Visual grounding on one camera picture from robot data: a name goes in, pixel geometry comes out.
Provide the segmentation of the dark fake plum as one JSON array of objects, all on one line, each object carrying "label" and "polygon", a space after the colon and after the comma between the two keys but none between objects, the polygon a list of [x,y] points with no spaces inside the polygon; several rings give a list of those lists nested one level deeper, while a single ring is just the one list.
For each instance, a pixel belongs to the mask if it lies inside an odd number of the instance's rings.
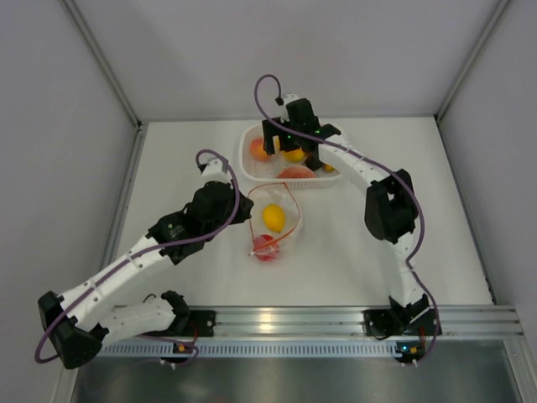
[{"label": "dark fake plum", "polygon": [[317,171],[323,167],[323,163],[314,155],[310,155],[305,159],[305,166],[312,171]]}]

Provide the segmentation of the peach fake fruit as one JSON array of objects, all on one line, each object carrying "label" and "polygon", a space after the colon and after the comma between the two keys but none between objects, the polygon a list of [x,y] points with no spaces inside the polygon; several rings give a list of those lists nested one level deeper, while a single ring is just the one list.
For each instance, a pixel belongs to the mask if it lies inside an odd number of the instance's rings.
[{"label": "peach fake fruit", "polygon": [[251,157],[259,162],[268,162],[274,155],[268,154],[263,148],[263,139],[254,139],[249,145],[249,153]]}]

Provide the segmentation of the fake watermelon slice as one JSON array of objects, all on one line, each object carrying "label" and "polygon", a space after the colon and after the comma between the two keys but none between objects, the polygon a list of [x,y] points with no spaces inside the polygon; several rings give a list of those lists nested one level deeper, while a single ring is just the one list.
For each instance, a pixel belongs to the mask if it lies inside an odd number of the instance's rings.
[{"label": "fake watermelon slice", "polygon": [[315,179],[316,177],[314,171],[303,165],[289,166],[277,175],[278,179]]}]

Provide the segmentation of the yellow fake lemon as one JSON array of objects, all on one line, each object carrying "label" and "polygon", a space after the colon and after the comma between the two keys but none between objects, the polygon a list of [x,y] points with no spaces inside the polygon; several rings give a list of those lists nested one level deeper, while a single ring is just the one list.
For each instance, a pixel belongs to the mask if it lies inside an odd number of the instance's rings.
[{"label": "yellow fake lemon", "polygon": [[276,204],[267,205],[263,209],[263,223],[268,230],[281,233],[286,224],[284,210]]}]

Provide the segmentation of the clear zip top bag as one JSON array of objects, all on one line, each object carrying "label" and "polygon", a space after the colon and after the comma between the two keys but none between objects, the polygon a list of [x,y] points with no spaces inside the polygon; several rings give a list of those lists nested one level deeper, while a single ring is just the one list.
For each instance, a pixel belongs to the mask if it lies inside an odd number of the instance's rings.
[{"label": "clear zip top bag", "polygon": [[295,249],[303,226],[300,204],[287,182],[271,182],[248,193],[253,202],[248,233],[249,255],[262,264],[276,264]]}]

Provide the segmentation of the red fake apple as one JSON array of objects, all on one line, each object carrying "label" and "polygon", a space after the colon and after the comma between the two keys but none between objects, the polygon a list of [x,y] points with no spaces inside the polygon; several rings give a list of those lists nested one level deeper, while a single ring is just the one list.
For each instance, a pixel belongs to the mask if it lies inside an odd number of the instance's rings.
[{"label": "red fake apple", "polygon": [[280,256],[279,244],[269,234],[262,234],[253,240],[252,255],[261,262],[272,262]]}]

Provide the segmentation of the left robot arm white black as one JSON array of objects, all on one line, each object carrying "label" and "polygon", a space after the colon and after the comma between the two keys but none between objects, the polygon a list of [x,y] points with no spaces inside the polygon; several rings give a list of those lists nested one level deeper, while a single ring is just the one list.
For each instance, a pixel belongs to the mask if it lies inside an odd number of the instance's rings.
[{"label": "left robot arm white black", "polygon": [[121,300],[200,252],[228,226],[250,219],[253,201],[240,192],[227,159],[213,150],[205,153],[209,160],[197,165],[205,183],[182,209],[161,217],[125,254],[80,285],[39,298],[44,336],[34,353],[37,363],[47,361],[41,355],[46,342],[65,369],[78,369],[125,339],[191,334],[190,308],[175,291],[133,306]]}]

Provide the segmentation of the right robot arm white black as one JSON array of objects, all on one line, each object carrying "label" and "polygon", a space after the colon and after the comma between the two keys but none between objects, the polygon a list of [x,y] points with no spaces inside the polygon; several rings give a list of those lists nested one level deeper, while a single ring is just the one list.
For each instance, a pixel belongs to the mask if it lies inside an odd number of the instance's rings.
[{"label": "right robot arm white black", "polygon": [[388,276],[389,308],[372,313],[368,333],[374,337],[441,334],[438,306],[417,275],[413,259],[425,238],[425,217],[408,171],[389,169],[360,154],[341,130],[321,123],[310,101],[295,94],[276,98],[282,113],[262,121],[267,154],[304,153],[302,167],[316,173],[331,166],[365,196],[364,222],[369,233],[394,252],[395,271]]}]

